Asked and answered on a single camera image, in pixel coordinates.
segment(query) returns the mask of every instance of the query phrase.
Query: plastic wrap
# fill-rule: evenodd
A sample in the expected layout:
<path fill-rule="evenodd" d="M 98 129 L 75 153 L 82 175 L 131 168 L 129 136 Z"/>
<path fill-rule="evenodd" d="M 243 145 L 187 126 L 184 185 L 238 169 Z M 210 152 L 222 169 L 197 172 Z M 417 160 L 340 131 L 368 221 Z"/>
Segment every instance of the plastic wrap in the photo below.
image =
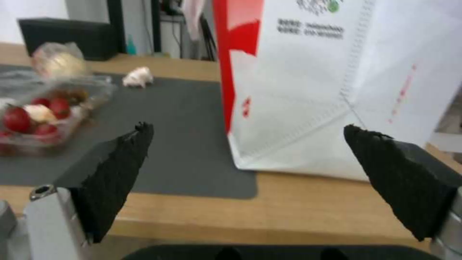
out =
<path fill-rule="evenodd" d="M 56 80 L 90 75 L 80 49 L 75 43 L 44 43 L 32 55 L 32 67 L 44 79 Z"/>
<path fill-rule="evenodd" d="M 77 78 L 42 80 L 31 71 L 13 71 L 0 74 L 0 118 L 9 105 L 24 106 L 37 97 L 51 98 L 57 94 L 75 91 L 85 93 L 84 101 L 71 106 L 71 115 L 52 124 L 58 131 L 49 136 L 12 132 L 0 136 L 0 155 L 42 154 L 44 149 L 58 147 L 71 136 L 90 110 L 107 102 L 116 86 L 108 76 L 81 76 Z M 0 131 L 6 128 L 0 123 Z"/>

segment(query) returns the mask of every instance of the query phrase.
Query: wooden table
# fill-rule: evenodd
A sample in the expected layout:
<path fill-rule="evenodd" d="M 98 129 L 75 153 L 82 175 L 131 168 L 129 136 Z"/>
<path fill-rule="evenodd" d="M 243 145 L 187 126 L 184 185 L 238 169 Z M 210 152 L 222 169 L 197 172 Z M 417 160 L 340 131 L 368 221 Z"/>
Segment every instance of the wooden table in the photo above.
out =
<path fill-rule="evenodd" d="M 21 45 L 0 44 L 0 64 L 29 65 Z M 148 66 L 154 76 L 219 81 L 216 63 L 119 55 L 91 62 L 98 72 L 127 73 Z M 429 146 L 456 171 L 462 165 Z M 258 173 L 252 200 L 131 193 L 110 234 L 182 241 L 256 244 L 401 244 L 427 249 L 394 217 L 368 183 Z M 0 186 L 16 213 L 31 187 Z"/>

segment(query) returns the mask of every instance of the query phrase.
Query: red fruit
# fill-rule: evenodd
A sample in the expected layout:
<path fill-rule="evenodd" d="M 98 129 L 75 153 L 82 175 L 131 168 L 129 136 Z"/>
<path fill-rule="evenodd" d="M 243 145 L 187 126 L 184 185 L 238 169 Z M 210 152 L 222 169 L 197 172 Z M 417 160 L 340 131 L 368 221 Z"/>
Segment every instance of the red fruit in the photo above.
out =
<path fill-rule="evenodd" d="M 52 99 L 48 108 L 53 112 L 57 119 L 68 118 L 71 114 L 69 102 L 64 98 Z"/>
<path fill-rule="evenodd" d="M 37 99 L 34 99 L 32 102 L 31 102 L 32 105 L 44 105 L 46 107 L 50 107 L 50 100 L 46 99 L 46 98 L 37 98 Z"/>
<path fill-rule="evenodd" d="M 29 114 L 22 107 L 11 106 L 3 115 L 3 124 L 11 131 L 29 132 L 32 125 Z"/>
<path fill-rule="evenodd" d="M 58 128 L 52 124 L 41 124 L 35 131 L 34 135 L 42 142 L 57 142 L 59 141 Z"/>

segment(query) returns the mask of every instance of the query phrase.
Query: garlic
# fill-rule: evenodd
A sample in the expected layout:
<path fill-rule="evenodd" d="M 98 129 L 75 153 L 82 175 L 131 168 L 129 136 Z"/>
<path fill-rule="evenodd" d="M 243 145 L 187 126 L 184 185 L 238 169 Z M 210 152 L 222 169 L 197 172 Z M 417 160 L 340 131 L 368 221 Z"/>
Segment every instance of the garlic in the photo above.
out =
<path fill-rule="evenodd" d="M 44 105 L 25 105 L 24 110 L 30 118 L 39 123 L 54 123 L 57 121 L 53 112 Z"/>
<path fill-rule="evenodd" d="M 146 88 L 146 83 L 152 83 L 153 77 L 148 67 L 139 67 L 131 71 L 122 79 L 126 87 L 141 86 Z"/>

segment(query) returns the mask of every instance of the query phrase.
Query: screw hole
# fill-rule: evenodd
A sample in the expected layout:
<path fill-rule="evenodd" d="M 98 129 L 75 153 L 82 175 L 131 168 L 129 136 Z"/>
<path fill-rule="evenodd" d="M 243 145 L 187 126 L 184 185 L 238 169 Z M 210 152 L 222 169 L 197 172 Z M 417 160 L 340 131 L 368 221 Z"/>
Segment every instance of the screw hole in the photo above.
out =
<path fill-rule="evenodd" d="M 50 190 L 50 187 L 48 187 L 48 186 L 42 186 L 42 187 L 36 189 L 36 190 L 35 190 L 35 193 L 36 193 L 36 194 L 42 194 L 42 193 L 45 193 L 45 192 L 47 192 L 47 191 L 49 191 L 49 190 Z"/>

